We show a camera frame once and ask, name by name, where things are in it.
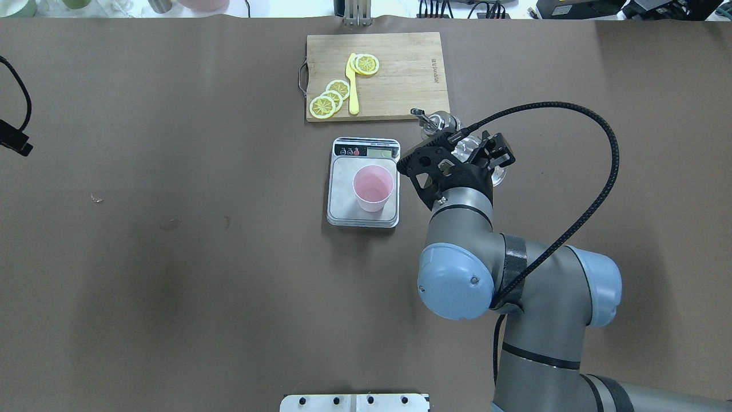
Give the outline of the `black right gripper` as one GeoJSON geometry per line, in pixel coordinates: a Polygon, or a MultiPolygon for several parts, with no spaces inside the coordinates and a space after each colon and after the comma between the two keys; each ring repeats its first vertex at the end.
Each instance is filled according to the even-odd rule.
{"type": "Polygon", "coordinates": [[[515,161],[514,152],[501,133],[483,132],[478,148],[470,154],[470,163],[439,162],[437,198],[446,197],[447,190],[453,188],[469,188],[486,198],[494,198],[492,170],[509,167],[515,161]]]}

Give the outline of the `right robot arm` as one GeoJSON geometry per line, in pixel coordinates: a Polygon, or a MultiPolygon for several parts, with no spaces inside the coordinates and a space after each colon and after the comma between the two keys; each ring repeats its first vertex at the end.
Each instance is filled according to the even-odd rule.
{"type": "Polygon", "coordinates": [[[562,246],[501,298],[546,248],[492,229],[493,166],[479,144],[461,162],[446,144],[413,148],[400,161],[431,209],[419,258],[424,305],[450,320],[494,310],[506,316],[492,411],[729,411],[715,401],[580,372],[588,327],[606,326],[622,297],[609,257],[562,246]]]}

